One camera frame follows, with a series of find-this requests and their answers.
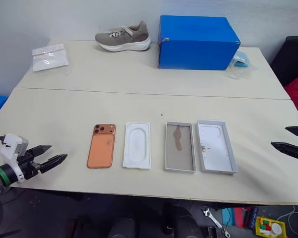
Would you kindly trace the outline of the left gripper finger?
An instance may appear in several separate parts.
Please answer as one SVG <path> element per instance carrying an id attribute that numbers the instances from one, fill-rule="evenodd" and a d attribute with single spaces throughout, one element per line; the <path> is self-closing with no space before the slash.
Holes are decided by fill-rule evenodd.
<path id="1" fill-rule="evenodd" d="M 66 159 L 67 156 L 67 154 L 60 154 L 50 158 L 48 161 L 40 165 L 40 172 L 43 174 L 53 169 L 54 167 L 60 165 Z"/>
<path id="2" fill-rule="evenodd" d="M 27 156 L 29 159 L 34 159 L 35 157 L 38 157 L 38 156 L 44 154 L 51 147 L 52 147 L 51 145 L 38 145 L 36 147 L 33 147 L 33 148 L 27 150 Z"/>

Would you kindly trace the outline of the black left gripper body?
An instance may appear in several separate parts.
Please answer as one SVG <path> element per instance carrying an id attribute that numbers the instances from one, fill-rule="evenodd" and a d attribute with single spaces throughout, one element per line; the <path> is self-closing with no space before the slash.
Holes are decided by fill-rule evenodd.
<path id="1" fill-rule="evenodd" d="M 42 155 L 40 150 L 27 150 L 23 156 L 17 157 L 17 163 L 26 180 L 38 175 L 38 169 L 34 168 L 30 163 L 34 162 L 34 158 Z"/>

